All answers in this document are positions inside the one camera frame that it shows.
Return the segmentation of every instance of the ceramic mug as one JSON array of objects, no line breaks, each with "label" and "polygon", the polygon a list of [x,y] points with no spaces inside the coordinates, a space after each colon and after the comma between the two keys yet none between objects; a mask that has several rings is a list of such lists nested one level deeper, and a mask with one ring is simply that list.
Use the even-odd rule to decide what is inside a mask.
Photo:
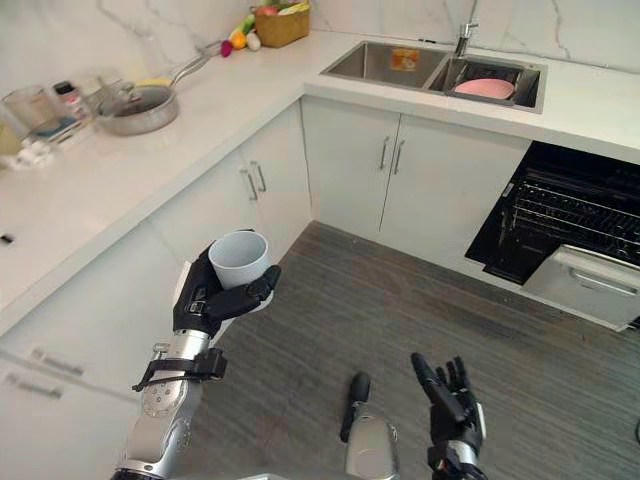
[{"label": "ceramic mug", "polygon": [[[271,266],[269,242],[250,230],[228,233],[209,247],[209,261],[222,288],[229,290],[260,278]],[[266,307],[272,297],[273,292],[256,310]]]}]

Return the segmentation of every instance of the sponge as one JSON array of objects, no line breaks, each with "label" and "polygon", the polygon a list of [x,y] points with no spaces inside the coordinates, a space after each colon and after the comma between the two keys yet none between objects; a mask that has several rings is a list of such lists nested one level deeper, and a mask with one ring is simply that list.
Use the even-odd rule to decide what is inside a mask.
[{"label": "sponge", "polygon": [[171,85],[171,80],[164,77],[145,78],[136,82],[136,87],[148,87],[148,86],[163,86],[168,87]]}]

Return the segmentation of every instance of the basket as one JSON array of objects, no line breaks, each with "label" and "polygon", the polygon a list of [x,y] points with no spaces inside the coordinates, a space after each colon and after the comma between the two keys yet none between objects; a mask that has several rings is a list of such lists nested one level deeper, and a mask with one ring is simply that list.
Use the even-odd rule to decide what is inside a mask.
[{"label": "basket", "polygon": [[291,15],[256,15],[256,30],[265,47],[280,48],[309,35],[309,10]]}]

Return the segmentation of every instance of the kitchen counter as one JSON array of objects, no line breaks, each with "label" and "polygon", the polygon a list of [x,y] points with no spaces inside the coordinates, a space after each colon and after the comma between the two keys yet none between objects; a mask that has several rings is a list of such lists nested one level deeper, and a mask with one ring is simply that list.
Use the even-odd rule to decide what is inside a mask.
[{"label": "kitchen counter", "polygon": [[181,113],[162,130],[92,134],[51,165],[0,174],[0,233],[15,236],[0,246],[0,334],[305,93],[640,164],[638,76],[470,49],[547,64],[537,115],[319,75],[364,39],[314,31],[282,49],[215,58],[177,87]]}]

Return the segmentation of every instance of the stainless steel sink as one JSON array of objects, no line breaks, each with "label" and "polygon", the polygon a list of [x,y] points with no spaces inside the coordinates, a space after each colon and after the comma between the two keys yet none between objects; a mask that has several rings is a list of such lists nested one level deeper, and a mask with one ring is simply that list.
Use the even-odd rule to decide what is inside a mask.
[{"label": "stainless steel sink", "polygon": [[[452,97],[495,103],[534,113],[542,112],[547,67],[532,63],[501,61],[490,57],[467,55],[450,57],[428,82],[428,90]],[[506,100],[458,93],[455,87],[467,80],[499,78],[512,83],[513,94]]]},{"label": "stainless steel sink", "polygon": [[[412,71],[393,68],[392,56],[396,49],[415,51],[414,55],[417,60]],[[477,55],[465,55],[458,58],[453,52],[429,48],[362,42],[322,73],[361,82],[392,85],[424,93],[454,96],[541,113],[547,67]],[[476,78],[507,80],[513,83],[515,91],[506,100],[455,91],[455,87],[460,83]]]},{"label": "stainless steel sink", "polygon": [[[418,52],[415,71],[399,71],[392,68],[392,53],[396,49]],[[374,83],[422,88],[446,56],[447,52],[437,50],[362,42],[322,73]]]}]

